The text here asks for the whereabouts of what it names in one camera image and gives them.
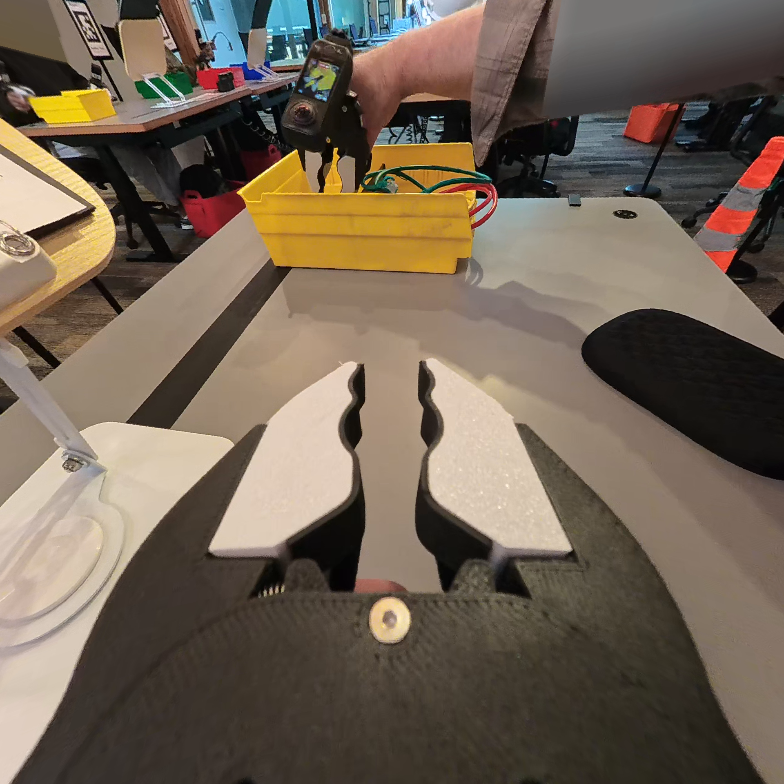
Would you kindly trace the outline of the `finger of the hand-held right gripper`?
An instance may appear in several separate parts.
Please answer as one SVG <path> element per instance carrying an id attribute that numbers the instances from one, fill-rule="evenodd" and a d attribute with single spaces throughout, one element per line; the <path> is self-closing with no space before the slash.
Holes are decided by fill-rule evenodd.
<path id="1" fill-rule="evenodd" d="M 341 183 L 341 191 L 358 193 L 369 171 L 369 157 L 366 155 L 356 158 L 349 154 L 338 154 L 336 171 Z"/>
<path id="2" fill-rule="evenodd" d="M 325 149 L 322 152 L 299 151 L 299 160 L 312 193 L 326 192 L 334 158 L 334 149 Z"/>

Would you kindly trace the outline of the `white sign stand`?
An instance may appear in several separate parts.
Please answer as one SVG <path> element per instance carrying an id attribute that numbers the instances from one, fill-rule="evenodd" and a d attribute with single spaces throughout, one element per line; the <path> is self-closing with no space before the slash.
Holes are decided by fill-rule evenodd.
<path id="1" fill-rule="evenodd" d="M 80 432 L 5 338 L 1 368 L 56 443 L 2 504 L 1 772 L 12 782 L 53 719 L 120 575 L 232 443 L 127 423 Z"/>

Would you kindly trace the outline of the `striped orange traffic cone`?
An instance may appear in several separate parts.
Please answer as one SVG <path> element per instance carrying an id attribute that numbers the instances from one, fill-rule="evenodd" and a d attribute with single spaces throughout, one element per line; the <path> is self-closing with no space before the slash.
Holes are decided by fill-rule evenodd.
<path id="1" fill-rule="evenodd" d="M 723 273 L 728 272 L 737 256 L 741 240 L 779 175 L 782 162 L 783 137 L 773 136 L 694 237 L 695 243 Z"/>

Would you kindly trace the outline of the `small yellow bin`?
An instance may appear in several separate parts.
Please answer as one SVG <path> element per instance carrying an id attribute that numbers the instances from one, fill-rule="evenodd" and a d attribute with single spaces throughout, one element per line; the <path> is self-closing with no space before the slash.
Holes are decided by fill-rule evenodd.
<path id="1" fill-rule="evenodd" d="M 106 89 L 63 91 L 53 96 L 31 96 L 34 113 L 48 125 L 93 123 L 116 116 L 111 94 Z"/>

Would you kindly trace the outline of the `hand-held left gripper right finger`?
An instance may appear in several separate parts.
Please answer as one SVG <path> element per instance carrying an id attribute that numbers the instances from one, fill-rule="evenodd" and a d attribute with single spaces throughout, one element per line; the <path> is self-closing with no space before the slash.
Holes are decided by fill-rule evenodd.
<path id="1" fill-rule="evenodd" d="M 495 398 L 435 358 L 419 362 L 416 534 L 441 585 L 471 560 L 501 579 L 515 560 L 574 555 L 554 502 L 512 417 Z"/>

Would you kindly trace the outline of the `black quilted wrist rest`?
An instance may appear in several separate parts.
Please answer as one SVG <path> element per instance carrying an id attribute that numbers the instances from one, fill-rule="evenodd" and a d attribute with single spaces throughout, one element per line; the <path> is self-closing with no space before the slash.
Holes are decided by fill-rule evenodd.
<path id="1" fill-rule="evenodd" d="M 689 316 L 633 310 L 587 335 L 587 367 L 726 462 L 783 479 L 783 359 Z"/>

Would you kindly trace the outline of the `black stanchion post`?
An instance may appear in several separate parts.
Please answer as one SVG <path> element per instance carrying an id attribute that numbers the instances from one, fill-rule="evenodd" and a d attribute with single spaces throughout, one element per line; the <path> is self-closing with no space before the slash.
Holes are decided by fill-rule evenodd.
<path id="1" fill-rule="evenodd" d="M 665 136 L 664 140 L 661 144 L 658 144 L 658 150 L 652 160 L 651 165 L 648 168 L 648 172 L 641 183 L 634 183 L 631 185 L 626 186 L 624 190 L 624 195 L 628 197 L 636 197 L 636 198 L 649 198 L 649 199 L 658 199 L 661 196 L 661 189 L 653 184 L 654 174 L 659 166 L 659 163 L 662 159 L 662 156 L 671 142 L 675 132 L 677 131 L 677 127 L 680 123 L 677 122 L 676 119 L 670 125 L 668 129 L 667 135 Z"/>

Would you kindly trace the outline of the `grey office desk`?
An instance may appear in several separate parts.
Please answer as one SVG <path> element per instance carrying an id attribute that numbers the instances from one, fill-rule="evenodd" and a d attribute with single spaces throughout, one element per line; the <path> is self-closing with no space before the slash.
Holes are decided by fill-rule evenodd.
<path id="1" fill-rule="evenodd" d="M 248 82 L 230 92 L 196 89 L 188 103 L 165 104 L 152 100 L 129 100 L 115 104 L 110 118 L 85 123 L 49 125 L 36 122 L 19 131 L 33 140 L 53 140 L 75 147 L 91 147 L 106 166 L 109 181 L 125 208 L 151 246 L 149 252 L 133 251 L 134 262 L 178 263 L 184 254 L 174 253 L 142 201 L 136 186 L 122 170 L 113 147 L 145 147 L 151 144 L 172 149 L 204 136 L 216 156 L 222 175 L 243 180 L 245 169 L 234 134 L 223 128 L 235 121 L 247 121 L 258 109 L 272 109 L 276 128 L 281 128 L 281 107 L 296 80 L 293 72 L 277 73 L 264 81 Z"/>

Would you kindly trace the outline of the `black office chair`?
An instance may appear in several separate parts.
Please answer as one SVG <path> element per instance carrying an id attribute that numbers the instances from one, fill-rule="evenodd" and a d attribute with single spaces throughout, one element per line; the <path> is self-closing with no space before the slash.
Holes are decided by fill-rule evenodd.
<path id="1" fill-rule="evenodd" d="M 521 163 L 512 177 L 499 180 L 500 198 L 560 198 L 558 186 L 546 179 L 546 167 L 553 156 L 564 158 L 574 149 L 579 115 L 557 118 L 506 133 L 497 142 L 499 163 Z"/>

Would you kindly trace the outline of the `tan board on stand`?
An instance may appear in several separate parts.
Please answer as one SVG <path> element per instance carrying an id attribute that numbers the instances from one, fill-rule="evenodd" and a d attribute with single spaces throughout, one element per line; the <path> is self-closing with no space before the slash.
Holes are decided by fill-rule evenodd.
<path id="1" fill-rule="evenodd" d="M 160 77 L 167 71 L 163 27 L 157 16 L 121 19 L 118 34 L 125 71 L 133 82 Z"/>

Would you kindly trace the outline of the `yellow plastic bin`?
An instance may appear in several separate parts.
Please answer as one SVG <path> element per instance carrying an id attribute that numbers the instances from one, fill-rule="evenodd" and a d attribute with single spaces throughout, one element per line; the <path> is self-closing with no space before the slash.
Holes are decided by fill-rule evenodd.
<path id="1" fill-rule="evenodd" d="M 498 194 L 470 143 L 376 145 L 358 193 L 312 193 L 288 154 L 238 192 L 277 267 L 454 274 Z"/>

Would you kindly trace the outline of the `small red bin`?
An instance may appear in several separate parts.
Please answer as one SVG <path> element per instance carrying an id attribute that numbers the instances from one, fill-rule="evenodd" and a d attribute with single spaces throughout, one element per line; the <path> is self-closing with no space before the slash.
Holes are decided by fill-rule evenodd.
<path id="1" fill-rule="evenodd" d="M 204 90 L 228 93 L 245 86 L 242 66 L 210 67 L 197 71 L 198 84 Z"/>

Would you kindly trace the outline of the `orange storage bin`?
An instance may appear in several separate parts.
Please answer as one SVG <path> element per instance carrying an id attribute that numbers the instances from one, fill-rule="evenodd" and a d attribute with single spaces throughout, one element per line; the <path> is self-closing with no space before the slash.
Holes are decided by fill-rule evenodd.
<path id="1" fill-rule="evenodd" d="M 661 144 L 674 119 L 679 123 L 684 105 L 655 103 L 638 105 L 631 109 L 623 130 L 627 139 L 646 144 Z"/>

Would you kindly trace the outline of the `black white tag sign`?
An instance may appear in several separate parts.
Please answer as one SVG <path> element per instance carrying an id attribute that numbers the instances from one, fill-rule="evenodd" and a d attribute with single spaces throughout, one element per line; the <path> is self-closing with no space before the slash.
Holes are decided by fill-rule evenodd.
<path id="1" fill-rule="evenodd" d="M 63 3 L 91 59 L 101 62 L 113 60 L 114 56 L 103 29 L 88 3 L 86 1 L 63 1 Z"/>

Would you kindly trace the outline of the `wooden sign board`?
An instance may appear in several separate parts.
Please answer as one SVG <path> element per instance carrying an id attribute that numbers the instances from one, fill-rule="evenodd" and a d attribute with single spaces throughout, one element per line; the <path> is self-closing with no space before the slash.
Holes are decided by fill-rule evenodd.
<path id="1" fill-rule="evenodd" d="M 1 142 L 7 150 L 22 157 L 35 169 L 52 177 L 94 206 L 93 212 L 71 226 L 61 228 L 40 241 L 42 249 L 56 266 L 56 277 L 43 289 L 1 312 L 1 336 L 59 302 L 75 289 L 91 281 L 112 259 L 116 231 L 109 209 L 99 194 L 70 169 L 33 140 L 4 120 Z"/>

